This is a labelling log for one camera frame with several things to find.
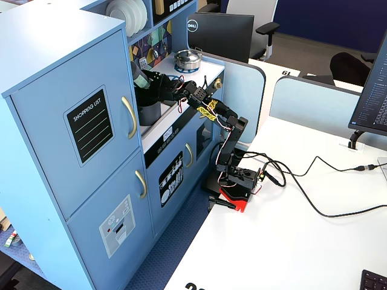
black keyboard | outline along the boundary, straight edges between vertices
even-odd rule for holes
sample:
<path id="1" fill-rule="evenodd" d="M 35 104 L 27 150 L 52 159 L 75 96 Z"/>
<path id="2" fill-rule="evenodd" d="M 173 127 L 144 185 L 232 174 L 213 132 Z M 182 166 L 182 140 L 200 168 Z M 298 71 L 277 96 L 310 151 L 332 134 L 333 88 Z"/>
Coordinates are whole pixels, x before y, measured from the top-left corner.
<path id="1" fill-rule="evenodd" d="M 367 270 L 363 270 L 360 290 L 387 290 L 387 278 Z"/>

computer screen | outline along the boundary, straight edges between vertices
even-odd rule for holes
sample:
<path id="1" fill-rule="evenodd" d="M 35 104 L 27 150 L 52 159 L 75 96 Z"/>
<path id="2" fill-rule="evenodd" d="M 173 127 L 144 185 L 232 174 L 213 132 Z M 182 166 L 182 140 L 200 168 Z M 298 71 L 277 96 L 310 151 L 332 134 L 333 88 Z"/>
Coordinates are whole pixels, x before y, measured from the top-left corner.
<path id="1" fill-rule="evenodd" d="M 188 45 L 195 50 L 249 62 L 253 15 L 195 13 L 188 17 Z"/>
<path id="2" fill-rule="evenodd" d="M 386 35 L 348 127 L 387 136 Z"/>

stove knob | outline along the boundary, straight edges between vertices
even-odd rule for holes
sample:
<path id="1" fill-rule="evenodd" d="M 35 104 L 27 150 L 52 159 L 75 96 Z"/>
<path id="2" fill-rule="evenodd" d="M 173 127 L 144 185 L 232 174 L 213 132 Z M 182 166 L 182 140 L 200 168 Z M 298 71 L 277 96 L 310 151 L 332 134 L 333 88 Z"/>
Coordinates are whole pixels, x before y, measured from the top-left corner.
<path id="1" fill-rule="evenodd" d="M 214 89 L 221 89 L 222 88 L 222 80 L 220 78 L 217 78 L 213 83 Z"/>

stacked plates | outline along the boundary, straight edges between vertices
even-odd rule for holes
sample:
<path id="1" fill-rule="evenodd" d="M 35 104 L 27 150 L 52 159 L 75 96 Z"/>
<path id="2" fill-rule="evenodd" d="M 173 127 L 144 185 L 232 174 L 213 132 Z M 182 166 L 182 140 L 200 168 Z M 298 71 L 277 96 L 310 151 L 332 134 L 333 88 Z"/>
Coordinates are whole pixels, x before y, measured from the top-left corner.
<path id="1" fill-rule="evenodd" d="M 126 21 L 129 37 L 144 29 L 146 24 L 146 7 L 142 0 L 113 0 L 106 9 L 106 15 Z"/>

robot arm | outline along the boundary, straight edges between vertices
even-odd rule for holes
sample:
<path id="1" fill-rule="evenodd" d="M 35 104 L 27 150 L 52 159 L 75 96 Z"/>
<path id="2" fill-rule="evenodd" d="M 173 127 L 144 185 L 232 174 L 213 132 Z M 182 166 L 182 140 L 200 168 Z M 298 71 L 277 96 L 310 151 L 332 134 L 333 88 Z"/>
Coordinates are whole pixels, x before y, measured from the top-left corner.
<path id="1" fill-rule="evenodd" d="M 221 172 L 218 183 L 221 193 L 236 210 L 244 210 L 252 190 L 258 180 L 257 172 L 232 165 L 234 148 L 241 138 L 248 121 L 240 117 L 219 100 L 197 87 L 193 81 L 169 80 L 169 77 L 158 72 L 145 72 L 151 80 L 151 89 L 157 90 L 158 101 L 187 102 L 205 117 L 221 126 L 228 132 L 216 158 L 216 169 Z"/>

